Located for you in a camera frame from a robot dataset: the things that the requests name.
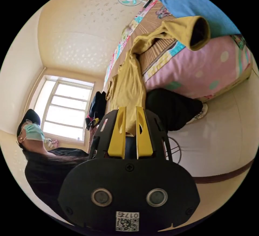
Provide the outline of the person's left hand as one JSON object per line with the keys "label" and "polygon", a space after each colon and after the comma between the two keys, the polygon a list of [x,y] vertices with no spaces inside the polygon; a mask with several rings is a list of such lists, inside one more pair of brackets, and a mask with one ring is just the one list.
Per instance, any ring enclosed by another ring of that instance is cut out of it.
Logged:
{"label": "person's left hand", "polygon": [[90,129],[89,129],[89,142],[90,143],[92,142],[97,129],[98,129],[98,126],[90,127]]}

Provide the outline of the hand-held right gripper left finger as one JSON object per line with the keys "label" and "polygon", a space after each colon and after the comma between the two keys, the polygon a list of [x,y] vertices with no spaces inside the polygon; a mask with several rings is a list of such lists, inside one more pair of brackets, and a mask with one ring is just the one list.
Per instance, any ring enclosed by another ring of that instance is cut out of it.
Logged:
{"label": "hand-held right gripper left finger", "polygon": [[115,124],[108,148],[110,157],[125,158],[125,137],[126,137],[126,107],[119,107],[116,111]]}

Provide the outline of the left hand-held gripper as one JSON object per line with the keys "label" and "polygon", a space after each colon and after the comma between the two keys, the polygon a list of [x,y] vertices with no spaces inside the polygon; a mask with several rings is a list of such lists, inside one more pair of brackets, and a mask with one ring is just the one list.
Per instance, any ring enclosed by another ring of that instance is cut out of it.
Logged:
{"label": "left hand-held gripper", "polygon": [[98,124],[99,124],[99,118],[90,118],[90,117],[87,117],[85,119],[86,121],[86,130],[90,130],[90,128],[94,128],[96,127]]}

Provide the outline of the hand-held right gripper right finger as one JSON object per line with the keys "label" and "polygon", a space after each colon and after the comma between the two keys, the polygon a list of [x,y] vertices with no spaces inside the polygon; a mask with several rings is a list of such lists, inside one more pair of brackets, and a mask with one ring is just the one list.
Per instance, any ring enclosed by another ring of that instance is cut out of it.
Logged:
{"label": "hand-held right gripper right finger", "polygon": [[151,157],[153,148],[143,107],[136,107],[136,146],[137,159]]}

